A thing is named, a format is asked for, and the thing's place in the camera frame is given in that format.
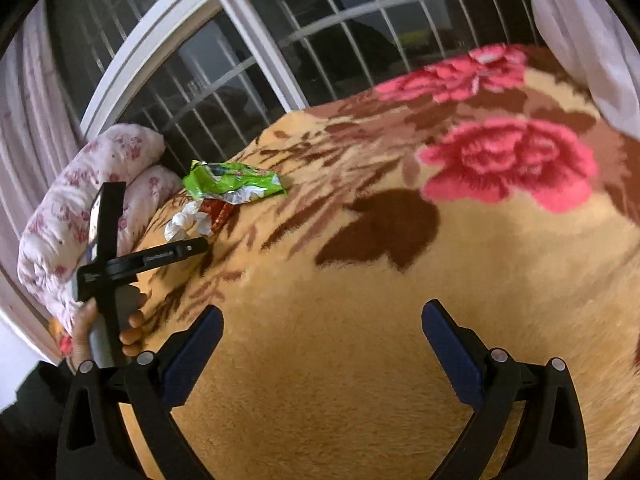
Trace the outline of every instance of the blue pad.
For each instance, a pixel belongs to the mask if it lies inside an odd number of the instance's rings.
[[[211,354],[222,339],[223,330],[222,312],[218,307],[209,305],[188,332],[177,332],[167,340],[170,343],[174,338],[180,344],[179,351],[162,374],[161,399],[167,408],[183,406],[187,401]]]
[[[456,333],[457,325],[448,315],[443,314],[441,309],[444,310],[438,300],[431,300],[424,306],[422,331],[460,402],[468,404],[477,412],[484,400],[482,371],[460,341]]]

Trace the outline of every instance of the phone screen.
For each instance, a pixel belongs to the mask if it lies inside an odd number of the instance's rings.
[[[98,244],[95,242],[95,235],[98,233],[98,218],[100,217],[100,199],[102,194],[100,193],[94,200],[91,206],[91,213],[89,216],[89,241],[88,241],[88,256],[89,261],[92,262],[98,256]]]

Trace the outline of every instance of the pillow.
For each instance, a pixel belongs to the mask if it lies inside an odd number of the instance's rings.
[[[182,189],[182,181],[173,172],[163,166],[152,166],[137,177],[124,195],[123,215],[118,229],[118,256],[129,254],[140,241],[156,211],[174,194]],[[84,265],[84,251],[77,265],[69,273]],[[55,316],[67,333],[72,333],[74,317],[82,306],[73,299],[71,279],[58,290],[45,290],[38,300]]]
[[[86,249],[89,209],[103,182],[129,185],[164,152],[162,136],[117,124],[89,142],[55,179],[20,238],[18,279],[38,297],[64,285]]]

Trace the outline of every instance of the green snack wrapper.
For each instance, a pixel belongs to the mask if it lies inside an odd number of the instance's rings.
[[[191,173],[182,182],[196,200],[216,198],[229,204],[245,204],[284,191],[273,171],[239,162],[191,163]]]

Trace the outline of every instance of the white curtain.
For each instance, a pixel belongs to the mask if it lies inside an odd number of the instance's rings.
[[[18,241],[55,177],[79,151],[58,83],[45,0],[0,60],[0,309],[44,355],[59,358],[49,314],[17,279]]]
[[[640,54],[606,0],[531,0],[546,44],[602,115],[640,139]]]

